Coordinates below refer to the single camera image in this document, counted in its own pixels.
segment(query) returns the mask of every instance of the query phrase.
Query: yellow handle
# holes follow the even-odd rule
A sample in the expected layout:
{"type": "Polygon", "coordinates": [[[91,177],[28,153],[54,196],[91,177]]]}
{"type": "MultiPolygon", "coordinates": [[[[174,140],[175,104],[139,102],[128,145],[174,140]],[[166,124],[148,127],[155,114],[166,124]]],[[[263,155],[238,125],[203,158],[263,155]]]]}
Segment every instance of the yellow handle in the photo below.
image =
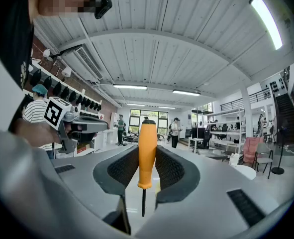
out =
{"type": "Polygon", "coordinates": [[[144,120],[139,134],[139,182],[142,189],[151,188],[151,172],[156,158],[157,127],[153,120],[144,120]]]}

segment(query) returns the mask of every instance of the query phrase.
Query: green cap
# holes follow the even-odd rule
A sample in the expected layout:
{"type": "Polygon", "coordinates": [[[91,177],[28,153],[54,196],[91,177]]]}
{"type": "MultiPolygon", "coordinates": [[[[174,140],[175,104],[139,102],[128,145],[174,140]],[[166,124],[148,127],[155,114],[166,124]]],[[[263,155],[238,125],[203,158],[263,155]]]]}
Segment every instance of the green cap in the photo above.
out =
{"type": "Polygon", "coordinates": [[[42,85],[42,84],[37,84],[32,91],[37,92],[41,95],[46,95],[47,94],[47,89],[42,85]]]}

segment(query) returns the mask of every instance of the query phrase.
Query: red chair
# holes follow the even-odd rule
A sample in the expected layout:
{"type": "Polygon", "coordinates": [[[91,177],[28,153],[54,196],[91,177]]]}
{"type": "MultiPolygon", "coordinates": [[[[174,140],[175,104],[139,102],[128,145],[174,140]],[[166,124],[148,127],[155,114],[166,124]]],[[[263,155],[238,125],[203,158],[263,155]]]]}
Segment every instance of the red chair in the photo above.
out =
{"type": "Polygon", "coordinates": [[[246,163],[254,162],[255,152],[259,143],[264,142],[263,137],[247,137],[243,148],[243,161],[246,163]]]}

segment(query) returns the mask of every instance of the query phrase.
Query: striped shirt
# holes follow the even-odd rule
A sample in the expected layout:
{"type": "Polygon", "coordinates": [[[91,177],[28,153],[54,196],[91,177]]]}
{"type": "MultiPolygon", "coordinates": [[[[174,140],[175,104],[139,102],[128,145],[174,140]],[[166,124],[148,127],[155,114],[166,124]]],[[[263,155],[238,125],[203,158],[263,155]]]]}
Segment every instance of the striped shirt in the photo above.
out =
{"type": "MultiPolygon", "coordinates": [[[[31,123],[44,122],[43,116],[46,109],[46,102],[43,100],[35,100],[30,102],[24,112],[23,119],[31,123]]],[[[44,150],[52,150],[53,146],[51,143],[40,147],[44,150]]]]}

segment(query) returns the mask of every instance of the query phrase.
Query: person in green shirt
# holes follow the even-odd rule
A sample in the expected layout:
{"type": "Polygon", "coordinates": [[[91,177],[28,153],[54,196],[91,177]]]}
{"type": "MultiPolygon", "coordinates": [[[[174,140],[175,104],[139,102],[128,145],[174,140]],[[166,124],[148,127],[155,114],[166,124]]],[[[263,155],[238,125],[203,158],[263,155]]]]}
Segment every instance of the person in green shirt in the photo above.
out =
{"type": "Polygon", "coordinates": [[[123,116],[120,114],[119,115],[119,120],[118,120],[118,145],[122,145],[122,134],[123,134],[123,127],[124,127],[124,121],[123,121],[123,116]]]}

